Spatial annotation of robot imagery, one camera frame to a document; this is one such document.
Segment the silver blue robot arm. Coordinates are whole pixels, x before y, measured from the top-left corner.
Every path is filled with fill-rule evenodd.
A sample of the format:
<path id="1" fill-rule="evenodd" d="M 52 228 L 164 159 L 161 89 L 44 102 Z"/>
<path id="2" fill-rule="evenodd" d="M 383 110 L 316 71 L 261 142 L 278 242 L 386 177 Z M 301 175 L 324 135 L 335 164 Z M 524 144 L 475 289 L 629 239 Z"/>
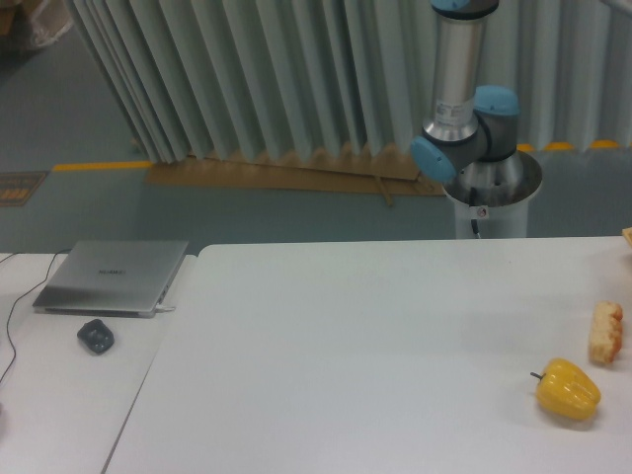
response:
<path id="1" fill-rule="evenodd" d="M 501 149 L 631 142 L 627 1 L 434 1 L 433 92 L 411 152 L 446 182 Z"/>

